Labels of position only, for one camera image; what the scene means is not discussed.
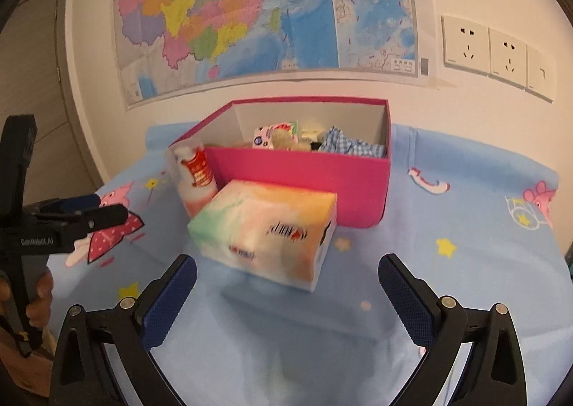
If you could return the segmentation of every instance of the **hand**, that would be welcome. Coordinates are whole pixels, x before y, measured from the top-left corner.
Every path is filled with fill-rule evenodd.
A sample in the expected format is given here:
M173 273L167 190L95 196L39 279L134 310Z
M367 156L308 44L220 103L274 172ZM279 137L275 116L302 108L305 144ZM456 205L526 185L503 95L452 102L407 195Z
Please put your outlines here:
M33 327L43 329L48 324L52 311L53 288L52 273L50 269L47 269L46 273L40 277L36 284L38 298L26 307L26 315L30 319L30 325ZM10 286L3 278L0 278L0 306L2 306L1 302L8 301L8 299L10 299Z

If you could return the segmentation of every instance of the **blue tablecloth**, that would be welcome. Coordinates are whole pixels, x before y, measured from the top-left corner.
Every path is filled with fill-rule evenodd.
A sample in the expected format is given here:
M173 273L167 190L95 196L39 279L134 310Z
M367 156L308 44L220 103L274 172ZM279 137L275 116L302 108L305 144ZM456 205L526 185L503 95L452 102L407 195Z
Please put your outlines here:
M524 358L528 404L546 404L573 362L573 287L542 214L546 196L538 196L557 187L552 170L491 146L394 125L382 222L338 227L308 294L197 252L163 167L163 150L189 126L150 129L147 155L100 191L127 184L141 229L103 255L80 253L71 267L66 256L50 258L55 332L72 304L110 308L186 252L197 260L197 285L152 353L188 406L386 405L420 360L377 281L380 257L394 252L438 295L467 308L505 303ZM528 189L539 207L524 200ZM452 395L467 354L464 346L436 404ZM110 356L130 404L140 404L113 350Z

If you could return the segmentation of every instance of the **metal screw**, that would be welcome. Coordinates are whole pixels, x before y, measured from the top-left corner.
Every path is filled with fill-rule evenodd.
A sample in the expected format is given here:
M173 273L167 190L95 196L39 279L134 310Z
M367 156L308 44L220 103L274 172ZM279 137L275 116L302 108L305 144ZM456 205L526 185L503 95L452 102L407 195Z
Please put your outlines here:
M442 298L442 304L444 308L453 309L456 306L456 300L449 296L444 296Z
M81 307L80 306L72 306L70 307L70 315L73 317L75 315L78 315L79 313L81 313Z
M119 303L119 307L122 309L130 309L134 304L135 300L133 298L123 298Z
M501 315L505 315L508 313L507 307L501 303L496 304L496 311Z

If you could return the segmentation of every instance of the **door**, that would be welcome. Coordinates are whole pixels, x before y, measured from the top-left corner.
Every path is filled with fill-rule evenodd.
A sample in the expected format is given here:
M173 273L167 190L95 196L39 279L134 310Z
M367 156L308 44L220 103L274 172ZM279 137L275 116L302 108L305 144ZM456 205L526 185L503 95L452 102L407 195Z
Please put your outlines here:
M38 126L24 204L90 194L102 184L69 86L64 4L22 0L0 33L0 127L17 113L33 113Z

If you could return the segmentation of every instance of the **map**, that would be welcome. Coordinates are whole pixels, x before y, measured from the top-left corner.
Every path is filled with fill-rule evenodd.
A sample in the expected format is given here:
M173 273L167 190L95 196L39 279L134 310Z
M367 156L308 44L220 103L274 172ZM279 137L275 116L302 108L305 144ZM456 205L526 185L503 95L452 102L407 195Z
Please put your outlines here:
M129 105L260 73L416 76L413 0L114 0Z

